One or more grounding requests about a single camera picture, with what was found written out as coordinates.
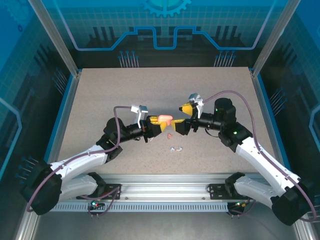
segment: blue gear logo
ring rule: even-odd
[[[191,0],[143,0],[144,10],[149,10],[150,14],[155,14],[157,17],[163,16],[171,17],[174,14],[180,14],[180,10],[187,9],[187,4],[190,4]]]
[[[0,7],[6,7],[11,17],[22,24],[29,17],[29,3],[27,0],[0,0]]]

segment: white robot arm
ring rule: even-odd
[[[148,109],[146,106],[133,105],[131,111],[137,114],[134,124],[125,126],[118,118],[120,126],[120,132],[118,133],[116,119],[111,118],[104,128],[104,134],[100,140],[88,150],[78,154],[80,157],[73,156],[72,161],[68,164],[65,163],[71,158],[51,164],[39,161],[34,166],[20,193],[29,201],[40,184],[43,184],[31,203],[31,207],[36,214],[45,214],[58,202],[72,197],[87,195],[91,198],[97,198],[102,196],[107,191],[106,183],[97,173],[91,172],[85,176],[79,175],[87,173],[94,167],[106,164],[121,153],[122,148],[120,146],[116,147],[118,134],[120,134],[120,143],[129,140],[138,141],[141,137],[147,143],[148,139],[158,136],[167,126],[166,122],[158,122],[157,116],[147,116]],[[53,175],[43,183],[44,179],[50,174]]]
[[[253,134],[237,122],[236,108],[230,99],[218,98],[214,103],[213,114],[202,112],[202,106],[202,98],[197,93],[192,94],[189,97],[189,102],[179,108],[191,118],[171,121],[175,131],[182,135],[187,135],[191,128],[194,132],[197,132],[198,128],[219,131],[218,137],[221,142],[234,153],[246,159],[269,183],[269,185],[259,183],[245,174],[237,172],[225,181],[225,189],[230,196],[247,196],[263,203],[271,208],[277,218],[286,225],[292,225],[310,210],[306,198],[293,182],[303,189],[312,202],[314,201],[313,183],[301,179],[286,169],[259,143],[260,149],[257,149]],[[273,166],[263,154],[284,174]]]

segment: beige tabletop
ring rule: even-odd
[[[83,69],[58,160],[83,152],[103,135],[113,107],[146,105],[149,115],[188,118],[179,107],[192,93],[207,99],[223,90],[241,93],[249,102],[256,122],[257,137],[274,156],[256,92],[247,67],[166,67],[166,68],[90,68]],[[236,107],[238,122],[252,130],[249,112],[236,95],[227,94]],[[214,100],[204,106],[212,113]],[[120,109],[118,117],[125,125],[134,123],[135,114]],[[121,154],[96,168],[100,174],[198,174],[256,172],[244,159],[225,147],[218,138],[200,128],[188,136],[174,132],[171,126],[153,141],[128,141],[120,145]],[[170,153],[171,147],[182,151]]]

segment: small pink object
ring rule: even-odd
[[[166,122],[166,125],[169,126],[171,124],[171,120],[174,119],[171,115],[159,115],[158,122]]]

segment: glass panel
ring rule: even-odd
[[[20,186],[33,159],[44,159],[70,73],[28,1],[1,1],[0,20],[0,226],[9,226],[0,238],[9,240],[26,206]]]
[[[287,0],[43,2],[80,68],[252,67]]]
[[[315,205],[318,212],[320,211],[319,9],[318,1],[300,2],[260,73],[288,162],[295,173],[315,183],[318,195]]]

